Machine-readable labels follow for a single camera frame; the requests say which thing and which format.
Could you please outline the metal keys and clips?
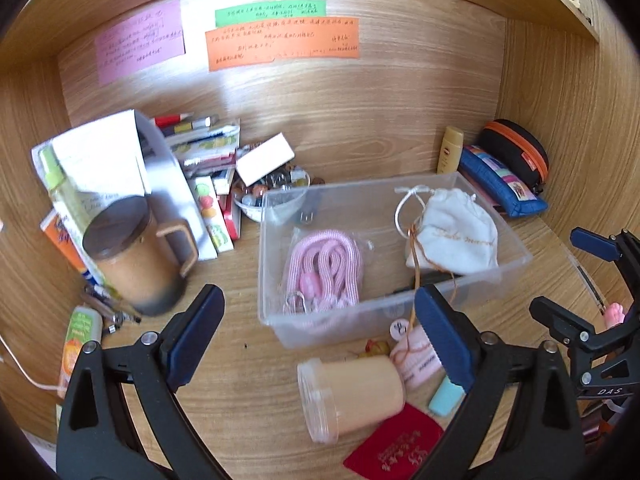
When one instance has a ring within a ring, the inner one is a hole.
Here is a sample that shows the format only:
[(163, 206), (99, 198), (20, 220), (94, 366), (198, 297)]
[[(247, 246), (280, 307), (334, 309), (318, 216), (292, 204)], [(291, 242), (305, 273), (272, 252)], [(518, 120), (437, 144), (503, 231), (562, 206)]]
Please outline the metal keys and clips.
[(142, 318), (119, 307), (119, 304), (111, 297), (102, 295), (91, 284), (85, 284), (80, 293), (82, 301), (99, 313), (106, 322), (104, 335), (118, 332), (125, 323), (140, 324)]

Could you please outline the pink sticky note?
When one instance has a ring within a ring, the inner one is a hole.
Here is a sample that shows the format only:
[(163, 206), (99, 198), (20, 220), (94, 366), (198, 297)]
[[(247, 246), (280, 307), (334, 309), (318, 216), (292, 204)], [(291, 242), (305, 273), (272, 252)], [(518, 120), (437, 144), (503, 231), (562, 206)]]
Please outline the pink sticky note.
[(100, 86), (184, 55), (180, 1), (134, 14), (94, 38)]

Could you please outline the red velvet drawstring pouch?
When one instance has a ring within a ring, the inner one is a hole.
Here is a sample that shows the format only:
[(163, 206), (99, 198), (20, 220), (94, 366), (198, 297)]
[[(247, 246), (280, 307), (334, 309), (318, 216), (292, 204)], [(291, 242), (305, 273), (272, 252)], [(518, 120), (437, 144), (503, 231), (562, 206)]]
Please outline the red velvet drawstring pouch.
[(343, 466), (363, 479), (411, 479), (443, 434), (438, 422), (407, 403), (351, 452)]

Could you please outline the white bowl of trinkets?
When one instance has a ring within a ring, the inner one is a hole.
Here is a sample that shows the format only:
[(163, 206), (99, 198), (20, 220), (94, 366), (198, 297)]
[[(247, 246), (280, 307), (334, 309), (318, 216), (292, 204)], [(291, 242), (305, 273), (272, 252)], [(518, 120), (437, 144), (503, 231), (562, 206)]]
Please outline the white bowl of trinkets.
[(246, 185), (236, 176), (232, 182), (233, 203), (254, 222), (263, 218), (283, 222), (302, 210), (311, 176), (299, 166), (286, 164)]

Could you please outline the small white cardboard box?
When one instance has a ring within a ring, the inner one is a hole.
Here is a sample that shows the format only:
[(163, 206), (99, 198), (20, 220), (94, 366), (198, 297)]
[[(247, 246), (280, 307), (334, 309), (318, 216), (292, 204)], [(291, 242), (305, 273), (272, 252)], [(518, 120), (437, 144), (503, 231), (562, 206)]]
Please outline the small white cardboard box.
[(280, 132), (240, 156), (236, 160), (235, 170), (243, 183), (250, 186), (294, 157), (294, 150)]

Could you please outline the black orange zip case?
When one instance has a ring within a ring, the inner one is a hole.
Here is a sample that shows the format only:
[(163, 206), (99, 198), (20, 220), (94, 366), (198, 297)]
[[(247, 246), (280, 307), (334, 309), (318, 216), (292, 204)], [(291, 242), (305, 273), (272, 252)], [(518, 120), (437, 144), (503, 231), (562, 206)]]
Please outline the black orange zip case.
[(540, 195), (549, 177), (549, 159), (542, 144), (524, 127), (498, 118), (484, 125), (477, 143), (503, 162), (535, 194)]

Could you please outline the stack of booklets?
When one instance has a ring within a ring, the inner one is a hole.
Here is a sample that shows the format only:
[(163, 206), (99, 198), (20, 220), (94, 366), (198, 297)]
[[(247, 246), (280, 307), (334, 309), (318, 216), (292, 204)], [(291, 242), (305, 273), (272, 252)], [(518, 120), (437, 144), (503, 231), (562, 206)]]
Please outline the stack of booklets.
[(235, 166), (241, 140), (239, 118), (221, 120), (216, 115), (207, 116), (165, 126), (160, 132), (187, 178)]

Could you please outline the white paper box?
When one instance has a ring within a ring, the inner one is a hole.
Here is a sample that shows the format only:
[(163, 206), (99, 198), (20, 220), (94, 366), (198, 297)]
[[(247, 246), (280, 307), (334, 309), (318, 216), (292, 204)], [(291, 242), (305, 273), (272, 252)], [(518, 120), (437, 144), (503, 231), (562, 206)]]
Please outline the white paper box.
[(138, 110), (86, 122), (34, 146), (32, 163), (40, 179), (46, 175), (40, 152), (48, 146), (92, 214), (119, 197), (144, 196), (158, 222), (189, 223), (200, 260), (217, 257), (177, 159), (160, 129)]

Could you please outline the yellow small lotion bottle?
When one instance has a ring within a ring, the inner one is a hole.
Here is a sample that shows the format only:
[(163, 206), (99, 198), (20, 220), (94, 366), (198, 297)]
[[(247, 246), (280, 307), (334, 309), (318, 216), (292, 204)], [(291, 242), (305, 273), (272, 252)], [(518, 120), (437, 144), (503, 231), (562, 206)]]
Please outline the yellow small lotion bottle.
[(458, 170), (463, 145), (464, 133), (456, 127), (447, 126), (440, 144), (436, 168), (438, 174), (452, 174)]

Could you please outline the translucent lidded plastic cup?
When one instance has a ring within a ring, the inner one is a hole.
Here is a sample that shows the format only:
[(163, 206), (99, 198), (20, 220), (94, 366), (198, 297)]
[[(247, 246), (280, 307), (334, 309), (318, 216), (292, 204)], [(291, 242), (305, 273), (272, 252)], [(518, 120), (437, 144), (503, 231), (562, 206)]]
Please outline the translucent lidded plastic cup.
[(311, 441), (334, 444), (345, 434), (389, 419), (404, 408), (404, 381), (388, 356), (297, 365), (297, 383)]

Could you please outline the light blue eraser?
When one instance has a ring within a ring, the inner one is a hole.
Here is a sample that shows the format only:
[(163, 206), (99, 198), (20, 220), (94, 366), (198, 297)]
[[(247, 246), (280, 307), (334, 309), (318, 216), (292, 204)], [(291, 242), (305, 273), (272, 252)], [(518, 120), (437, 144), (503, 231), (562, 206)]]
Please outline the light blue eraser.
[(461, 402), (465, 391), (461, 386), (454, 384), (448, 376), (445, 376), (430, 403), (428, 410), (438, 417), (447, 417)]

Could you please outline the green sticky note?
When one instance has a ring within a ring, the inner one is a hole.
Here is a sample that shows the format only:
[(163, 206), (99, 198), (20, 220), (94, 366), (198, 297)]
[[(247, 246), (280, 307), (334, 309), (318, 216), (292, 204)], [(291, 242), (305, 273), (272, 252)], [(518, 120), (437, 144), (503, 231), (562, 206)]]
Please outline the green sticky note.
[(326, 16), (326, 0), (273, 0), (229, 6), (215, 11), (215, 25), (217, 28), (221, 28), (262, 20), (300, 18), (301, 16)]

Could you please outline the orange white tube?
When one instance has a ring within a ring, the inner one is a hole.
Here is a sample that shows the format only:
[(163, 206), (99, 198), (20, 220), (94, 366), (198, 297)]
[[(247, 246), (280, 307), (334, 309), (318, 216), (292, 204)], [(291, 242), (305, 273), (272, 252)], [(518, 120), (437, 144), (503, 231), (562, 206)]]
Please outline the orange white tube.
[(58, 376), (58, 397), (66, 395), (70, 378), (84, 344), (90, 340), (102, 339), (103, 318), (98, 311), (78, 306), (70, 316), (63, 344), (60, 376)]

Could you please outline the clear plastic storage bin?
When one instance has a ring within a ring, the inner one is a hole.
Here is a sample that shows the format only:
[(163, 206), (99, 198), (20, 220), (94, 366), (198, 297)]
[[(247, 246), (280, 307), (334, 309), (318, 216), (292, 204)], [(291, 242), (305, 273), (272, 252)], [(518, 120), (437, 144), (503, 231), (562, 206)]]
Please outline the clear plastic storage bin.
[[(385, 335), (413, 305), (413, 270), (398, 233), (422, 211), (428, 195), (401, 203), (410, 188), (458, 190), (474, 197), (497, 228), (495, 269), (471, 275), (436, 275), (439, 291), (458, 310), (481, 306), (503, 296), (532, 261), (532, 254), (480, 191), (461, 174), (418, 174), (382, 180), (322, 184), (270, 191), (262, 200), (260, 220), (259, 321), (270, 327), (287, 349), (338, 344)], [(288, 268), (295, 246), (309, 235), (341, 231), (362, 257), (359, 301), (352, 307), (321, 312), (288, 290)]]

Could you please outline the orange box at left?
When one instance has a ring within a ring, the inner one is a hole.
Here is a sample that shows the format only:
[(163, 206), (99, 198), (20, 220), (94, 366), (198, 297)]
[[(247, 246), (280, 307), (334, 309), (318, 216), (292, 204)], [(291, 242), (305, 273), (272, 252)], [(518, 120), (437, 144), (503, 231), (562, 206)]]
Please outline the orange box at left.
[(95, 285), (96, 280), (88, 270), (86, 264), (80, 258), (78, 251), (67, 233), (63, 221), (55, 209), (50, 212), (40, 222), (40, 230), (50, 240), (58, 252), (66, 259), (66, 261), (82, 275), (82, 277), (90, 284)]

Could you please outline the fruit print narrow box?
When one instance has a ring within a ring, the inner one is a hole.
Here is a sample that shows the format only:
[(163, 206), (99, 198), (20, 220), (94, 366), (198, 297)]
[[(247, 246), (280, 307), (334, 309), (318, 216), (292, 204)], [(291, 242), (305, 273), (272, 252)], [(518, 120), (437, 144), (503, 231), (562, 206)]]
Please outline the fruit print narrow box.
[(231, 252), (232, 238), (224, 222), (224, 214), (210, 177), (197, 177), (190, 181), (192, 191), (206, 226), (209, 238), (217, 252)]

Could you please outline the orange sticky note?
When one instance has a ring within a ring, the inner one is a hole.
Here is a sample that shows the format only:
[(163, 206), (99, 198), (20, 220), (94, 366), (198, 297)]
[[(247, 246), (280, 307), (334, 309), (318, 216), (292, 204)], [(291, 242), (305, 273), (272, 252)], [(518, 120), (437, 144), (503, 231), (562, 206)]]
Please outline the orange sticky note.
[(359, 58), (358, 18), (270, 18), (206, 32), (208, 69), (267, 64), (296, 58)]

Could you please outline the gourd charm with red cord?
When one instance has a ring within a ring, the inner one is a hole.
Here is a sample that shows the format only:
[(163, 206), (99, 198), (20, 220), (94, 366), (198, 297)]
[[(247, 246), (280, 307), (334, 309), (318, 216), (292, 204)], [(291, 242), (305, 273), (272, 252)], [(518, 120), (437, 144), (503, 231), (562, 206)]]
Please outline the gourd charm with red cord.
[(366, 321), (375, 321), (370, 328), (373, 338), (367, 340), (363, 352), (356, 357), (389, 356), (396, 344), (390, 336), (390, 326), (398, 318), (410, 318), (413, 309), (414, 290), (428, 284), (455, 281), (458, 274), (420, 266), (416, 277), (413, 268), (406, 266), (406, 244), (384, 243), (375, 248), (368, 259), (363, 274), (359, 310), (366, 314)]

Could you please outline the brown ceramic mug with lid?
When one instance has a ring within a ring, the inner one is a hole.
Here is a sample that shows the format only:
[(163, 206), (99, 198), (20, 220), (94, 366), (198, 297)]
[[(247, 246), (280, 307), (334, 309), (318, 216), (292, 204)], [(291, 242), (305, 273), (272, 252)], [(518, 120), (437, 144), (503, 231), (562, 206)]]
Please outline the brown ceramic mug with lid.
[(143, 196), (121, 198), (101, 211), (89, 223), (82, 247), (119, 296), (147, 316), (178, 304), (198, 262), (189, 223), (157, 222)]

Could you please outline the blue patterned pencil pouch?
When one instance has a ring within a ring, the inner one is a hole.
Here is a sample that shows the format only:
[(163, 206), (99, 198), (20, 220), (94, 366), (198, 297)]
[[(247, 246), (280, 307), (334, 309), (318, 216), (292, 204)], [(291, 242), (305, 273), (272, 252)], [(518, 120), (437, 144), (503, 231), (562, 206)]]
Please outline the blue patterned pencil pouch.
[(461, 152), (459, 171), (491, 200), (499, 214), (511, 219), (542, 214), (548, 204), (505, 164), (475, 145)]

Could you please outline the white cloth drawstring bag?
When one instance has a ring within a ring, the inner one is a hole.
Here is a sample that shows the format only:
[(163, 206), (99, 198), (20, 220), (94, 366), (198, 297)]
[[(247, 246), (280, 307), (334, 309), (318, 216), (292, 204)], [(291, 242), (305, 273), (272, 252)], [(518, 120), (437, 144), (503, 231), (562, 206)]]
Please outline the white cloth drawstring bag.
[(398, 234), (406, 240), (406, 267), (468, 275), (498, 266), (498, 230), (476, 196), (460, 188), (395, 188)]

